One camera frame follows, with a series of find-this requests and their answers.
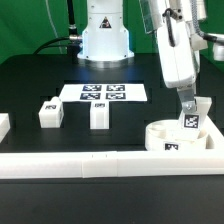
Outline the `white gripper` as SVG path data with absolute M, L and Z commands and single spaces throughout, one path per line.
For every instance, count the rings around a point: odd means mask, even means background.
M 199 51 L 213 44 L 213 57 L 224 61 L 224 34 L 206 33 L 204 0 L 139 0 L 145 32 L 155 33 L 163 79 L 177 93 L 185 114 L 196 111 L 195 86 Z

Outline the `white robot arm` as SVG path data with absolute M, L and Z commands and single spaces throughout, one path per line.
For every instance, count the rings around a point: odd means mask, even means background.
M 178 92 L 185 113 L 197 110 L 195 81 L 199 51 L 213 44 L 213 57 L 224 61 L 224 34 L 206 33 L 204 0 L 139 0 L 145 32 L 155 33 L 165 85 Z M 123 0 L 87 0 L 87 27 L 78 58 L 98 66 L 130 60 L 129 32 L 123 25 Z

